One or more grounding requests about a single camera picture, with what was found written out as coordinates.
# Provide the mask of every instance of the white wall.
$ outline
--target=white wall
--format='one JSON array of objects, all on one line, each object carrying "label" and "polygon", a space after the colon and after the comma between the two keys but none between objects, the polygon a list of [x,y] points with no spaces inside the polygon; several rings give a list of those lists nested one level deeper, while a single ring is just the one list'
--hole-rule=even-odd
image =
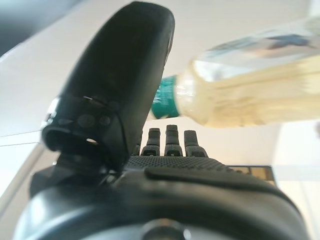
[{"label": "white wall", "polygon": [[0,146],[0,196],[6,190],[36,145],[36,143],[26,143],[21,145]]},{"label": "white wall", "polygon": [[1,240],[11,240],[13,237],[17,221],[29,200],[31,173],[51,166],[58,155],[58,152],[45,150],[38,144],[0,197]]},{"label": "white wall", "polygon": [[312,239],[320,239],[320,120],[281,125],[272,169],[277,185],[297,204]]},{"label": "white wall", "polygon": [[[0,60],[0,136],[37,131],[88,41],[129,0],[89,0]],[[176,28],[164,76],[200,51],[303,18],[307,0],[153,0],[172,10]]]}]

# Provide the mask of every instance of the robotic hand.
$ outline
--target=robotic hand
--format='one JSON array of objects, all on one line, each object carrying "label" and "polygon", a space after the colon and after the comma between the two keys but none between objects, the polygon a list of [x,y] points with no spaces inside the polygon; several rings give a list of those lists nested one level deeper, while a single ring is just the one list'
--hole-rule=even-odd
[{"label": "robotic hand", "polygon": [[277,187],[208,158],[194,131],[141,132],[171,49],[174,17],[133,2],[98,32],[42,130],[60,151],[36,172],[14,240],[307,240]]}]

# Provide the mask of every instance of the black plastic casing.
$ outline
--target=black plastic casing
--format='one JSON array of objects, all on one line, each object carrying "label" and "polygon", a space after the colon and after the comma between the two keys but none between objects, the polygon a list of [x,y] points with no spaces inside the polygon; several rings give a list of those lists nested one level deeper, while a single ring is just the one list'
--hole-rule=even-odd
[{"label": "black plastic casing", "polygon": [[52,151],[101,158],[121,171],[140,138],[171,49],[165,7],[133,2],[96,34],[50,106],[42,139]]},{"label": "black plastic casing", "polygon": [[[202,237],[191,231],[192,240],[310,239],[295,205],[262,179],[230,172],[206,157],[133,158],[145,163],[144,170],[125,172],[112,187],[57,186],[37,194],[22,214],[13,239],[141,240],[148,238],[132,231],[123,237],[123,232],[156,219],[199,227]],[[181,168],[147,166],[155,160],[186,164]],[[194,161],[216,166],[212,170],[187,169]],[[137,227],[136,232],[141,234],[142,228]],[[227,237],[218,238],[216,233]]]}]

